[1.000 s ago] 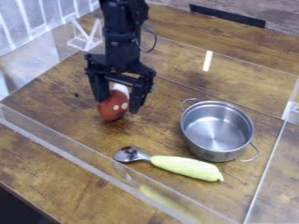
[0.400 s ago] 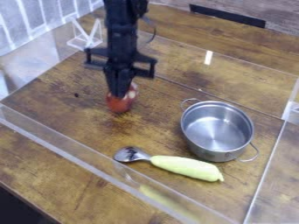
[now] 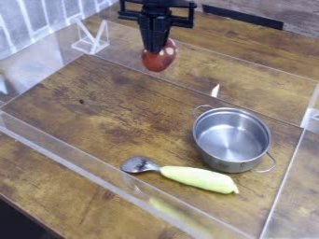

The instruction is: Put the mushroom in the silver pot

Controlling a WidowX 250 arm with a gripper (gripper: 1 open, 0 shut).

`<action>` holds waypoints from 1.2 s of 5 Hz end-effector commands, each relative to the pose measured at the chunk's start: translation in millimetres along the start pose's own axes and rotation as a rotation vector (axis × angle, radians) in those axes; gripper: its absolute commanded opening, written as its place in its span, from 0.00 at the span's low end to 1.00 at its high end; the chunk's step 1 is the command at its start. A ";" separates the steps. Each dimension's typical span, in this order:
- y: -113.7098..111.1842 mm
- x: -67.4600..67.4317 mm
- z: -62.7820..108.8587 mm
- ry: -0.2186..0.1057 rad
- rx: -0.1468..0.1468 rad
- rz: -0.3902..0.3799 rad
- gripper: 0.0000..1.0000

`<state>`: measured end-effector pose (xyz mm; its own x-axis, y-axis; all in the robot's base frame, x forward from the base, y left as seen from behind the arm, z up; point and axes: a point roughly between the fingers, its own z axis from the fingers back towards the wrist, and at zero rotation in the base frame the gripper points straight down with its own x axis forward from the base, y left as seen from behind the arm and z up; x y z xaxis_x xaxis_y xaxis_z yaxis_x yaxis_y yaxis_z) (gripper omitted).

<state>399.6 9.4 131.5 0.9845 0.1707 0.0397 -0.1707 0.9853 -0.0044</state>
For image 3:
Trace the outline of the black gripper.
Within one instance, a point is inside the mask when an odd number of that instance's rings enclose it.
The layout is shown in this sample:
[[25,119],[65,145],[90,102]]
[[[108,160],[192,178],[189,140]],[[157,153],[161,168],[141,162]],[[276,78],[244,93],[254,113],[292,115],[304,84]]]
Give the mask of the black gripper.
[[[188,15],[174,16],[172,8],[186,9]],[[158,53],[165,46],[170,26],[193,27],[196,8],[197,4],[188,0],[120,0],[118,18],[138,23],[144,48]]]

